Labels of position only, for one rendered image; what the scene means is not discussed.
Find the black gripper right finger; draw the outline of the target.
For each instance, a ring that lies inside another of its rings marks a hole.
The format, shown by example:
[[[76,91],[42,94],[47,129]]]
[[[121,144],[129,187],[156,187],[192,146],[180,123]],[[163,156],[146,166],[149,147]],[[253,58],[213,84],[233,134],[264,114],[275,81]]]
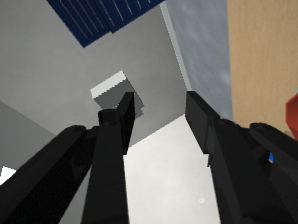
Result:
[[[298,141],[266,123],[243,128],[220,117],[195,91],[185,118],[209,154],[220,224],[298,224]]]

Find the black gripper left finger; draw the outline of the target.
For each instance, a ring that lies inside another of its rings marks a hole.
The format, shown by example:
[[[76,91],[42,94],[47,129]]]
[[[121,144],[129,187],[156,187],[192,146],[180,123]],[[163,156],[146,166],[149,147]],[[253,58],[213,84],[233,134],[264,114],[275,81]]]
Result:
[[[90,167],[81,224],[130,224],[123,155],[134,92],[99,111],[98,120],[92,129],[64,129],[0,184],[0,224],[59,224]]]

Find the red frying pan with black handle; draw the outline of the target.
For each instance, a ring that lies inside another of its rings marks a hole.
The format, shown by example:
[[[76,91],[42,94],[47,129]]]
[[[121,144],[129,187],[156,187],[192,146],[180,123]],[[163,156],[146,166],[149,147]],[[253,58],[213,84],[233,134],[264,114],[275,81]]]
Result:
[[[298,93],[286,102],[286,123],[298,141]]]

